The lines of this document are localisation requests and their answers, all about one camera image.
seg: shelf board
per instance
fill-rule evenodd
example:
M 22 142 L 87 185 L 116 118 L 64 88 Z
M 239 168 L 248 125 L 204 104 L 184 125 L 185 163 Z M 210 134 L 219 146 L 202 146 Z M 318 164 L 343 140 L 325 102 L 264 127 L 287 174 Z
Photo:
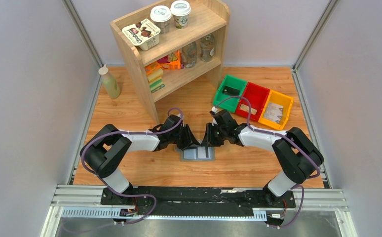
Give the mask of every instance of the shelf board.
M 179 70 L 163 70 L 162 80 L 165 87 L 152 93 L 154 101 L 158 101 L 163 97 L 174 92 L 178 88 L 184 86 L 185 84 L 191 82 L 195 78 L 203 75 L 209 70 L 217 67 L 222 62 L 219 58 L 214 57 L 209 62 L 197 60 L 197 63 L 193 68 L 183 68 Z
M 147 51 L 138 48 L 145 66 L 227 24 L 200 1 L 190 1 L 190 5 L 191 13 L 187 27 L 177 29 L 172 17 L 169 33 L 159 35 L 159 44 Z

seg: lower shelf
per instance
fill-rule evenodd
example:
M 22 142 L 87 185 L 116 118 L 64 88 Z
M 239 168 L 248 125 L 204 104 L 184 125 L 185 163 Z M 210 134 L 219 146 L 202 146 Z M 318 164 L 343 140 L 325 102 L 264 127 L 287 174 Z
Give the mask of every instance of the lower shelf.
M 153 100 L 156 102 L 162 99 L 178 88 L 191 82 L 195 78 L 217 67 L 221 63 L 222 62 L 219 58 L 214 57 L 209 62 L 204 62 L 198 59 L 193 68 L 184 68 L 180 70 L 163 70 L 162 80 L 165 84 L 165 87 L 152 94 Z

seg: robotic hand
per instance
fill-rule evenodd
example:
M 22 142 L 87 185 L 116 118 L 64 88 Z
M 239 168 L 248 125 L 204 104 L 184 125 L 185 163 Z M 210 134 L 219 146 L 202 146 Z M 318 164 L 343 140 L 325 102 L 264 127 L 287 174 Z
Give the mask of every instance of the robotic hand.
M 323 156 L 307 136 L 296 127 L 288 131 L 260 129 L 242 123 L 237 124 L 226 110 L 210 112 L 214 118 L 206 125 L 201 144 L 197 142 L 188 125 L 183 125 L 180 117 L 170 115 L 164 124 L 146 132 L 127 132 L 123 135 L 114 125 L 107 124 L 82 148 L 84 161 L 94 173 L 113 190 L 123 193 L 130 183 L 118 169 L 122 158 L 131 151 L 160 151 L 169 144 L 176 144 L 181 150 L 192 146 L 218 147 L 228 140 L 231 144 L 254 146 L 275 152 L 282 171 L 264 187 L 266 200 L 274 203 L 289 189 L 303 183 L 318 170 Z M 293 148 L 300 148 L 297 153 Z

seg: plastic bin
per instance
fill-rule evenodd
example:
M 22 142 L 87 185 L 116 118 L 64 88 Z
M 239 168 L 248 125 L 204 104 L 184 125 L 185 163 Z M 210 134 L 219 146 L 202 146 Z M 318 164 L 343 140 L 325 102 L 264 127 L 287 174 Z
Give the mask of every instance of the plastic bin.
M 223 79 L 222 84 L 220 85 L 219 89 L 216 92 L 216 95 L 214 96 L 214 105 L 218 105 L 222 100 L 230 97 L 230 95 L 223 94 L 223 90 L 225 86 L 229 86 L 231 88 L 237 89 L 240 91 L 239 95 L 243 94 L 243 91 L 245 90 L 246 84 L 248 82 L 239 78 L 236 78 L 231 75 L 226 75 Z M 234 113 L 236 111 L 237 104 L 239 103 L 239 98 L 233 98 L 226 100 L 220 105 L 220 108 L 225 109 L 229 112 Z
M 290 116 L 290 110 L 291 110 L 291 107 L 293 106 L 294 98 L 288 95 L 284 95 L 279 92 L 276 92 L 275 90 L 271 90 L 264 108 L 266 108 L 269 102 L 272 102 L 284 107 L 283 117 L 281 118 L 281 122 L 275 123 L 273 121 L 269 121 L 268 119 L 265 119 L 264 118 L 265 109 L 262 111 L 262 114 L 258 122 L 268 127 L 272 127 L 273 129 L 276 129 L 276 130 L 283 130 L 285 124 L 288 121 L 288 117 Z
M 262 112 L 266 106 L 266 102 L 269 96 L 270 89 L 248 82 L 242 96 L 249 100 L 251 103 L 252 111 L 256 110 L 256 113 L 251 114 L 251 120 L 258 122 Z M 235 114 L 248 117 L 248 103 L 240 99 L 237 104 Z

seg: light green bottle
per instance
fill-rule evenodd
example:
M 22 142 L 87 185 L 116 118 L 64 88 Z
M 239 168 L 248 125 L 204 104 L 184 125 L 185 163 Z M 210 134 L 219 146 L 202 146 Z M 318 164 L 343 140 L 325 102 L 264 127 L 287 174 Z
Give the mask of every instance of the light green bottle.
M 107 65 L 105 64 L 98 70 L 98 73 L 102 76 L 102 86 L 107 91 L 111 99 L 116 99 L 120 95 L 120 87 L 114 76 L 109 72 Z

